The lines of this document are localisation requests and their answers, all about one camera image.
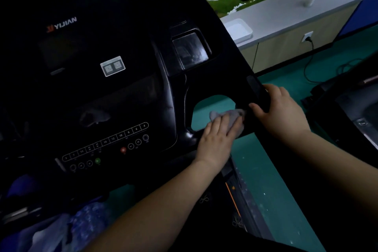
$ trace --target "green floor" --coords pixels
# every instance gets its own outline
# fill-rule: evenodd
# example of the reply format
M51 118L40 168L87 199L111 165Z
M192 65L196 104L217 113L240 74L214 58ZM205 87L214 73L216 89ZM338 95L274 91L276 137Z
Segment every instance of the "green floor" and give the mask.
M355 58L364 58L378 50L378 26L342 39L332 48L314 56L307 69L311 80L324 81L336 75L336 68ZM300 99L309 95L314 84L303 77L303 67L308 59L280 68L261 76L262 83L285 87L291 96ZM213 97L199 103L193 115L192 128L203 128L209 121L209 112L234 108L228 98ZM232 155L243 175L260 211L277 242L293 245L303 250L324 251L314 231L296 204L274 165L254 134L235 141ZM117 217L133 204L133 188L122 187L111 192L107 201L113 216Z

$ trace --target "right hand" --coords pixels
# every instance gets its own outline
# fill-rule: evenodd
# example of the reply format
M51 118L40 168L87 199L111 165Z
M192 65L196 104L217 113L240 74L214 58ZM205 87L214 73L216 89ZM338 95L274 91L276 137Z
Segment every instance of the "right hand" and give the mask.
M268 132L286 145L295 142L301 134L311 132L302 108L284 87L278 88L272 84L265 84L264 87L271 98L269 112L265 113L255 103L249 104L249 107Z

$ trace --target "display screen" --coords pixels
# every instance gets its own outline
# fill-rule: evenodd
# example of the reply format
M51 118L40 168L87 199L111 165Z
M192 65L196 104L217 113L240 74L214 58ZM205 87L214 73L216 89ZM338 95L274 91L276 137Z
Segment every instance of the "display screen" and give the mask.
M85 38L77 30L68 28L40 41L38 46L47 67L52 71L64 67L66 61L87 48Z

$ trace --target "white countertop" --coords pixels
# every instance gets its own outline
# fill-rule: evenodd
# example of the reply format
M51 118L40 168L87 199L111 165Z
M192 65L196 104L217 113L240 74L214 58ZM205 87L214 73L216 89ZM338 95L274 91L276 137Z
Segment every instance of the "white countertop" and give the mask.
M237 46L245 49L263 40L322 18L362 0L315 0L306 8L303 0L265 0L221 18L223 23L243 19L253 30L251 39Z

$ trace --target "yijian logo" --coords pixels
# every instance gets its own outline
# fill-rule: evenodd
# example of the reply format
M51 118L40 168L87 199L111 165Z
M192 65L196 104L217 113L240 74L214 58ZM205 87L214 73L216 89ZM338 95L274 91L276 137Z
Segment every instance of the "yijian logo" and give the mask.
M77 21L78 21L78 19L76 17L73 17L69 20L63 21L63 22L56 24L56 25L52 25L52 24L48 25L47 26L47 33L53 32L55 30L58 30L58 29L63 28L65 26L68 26L68 25L70 25L74 22L77 22Z

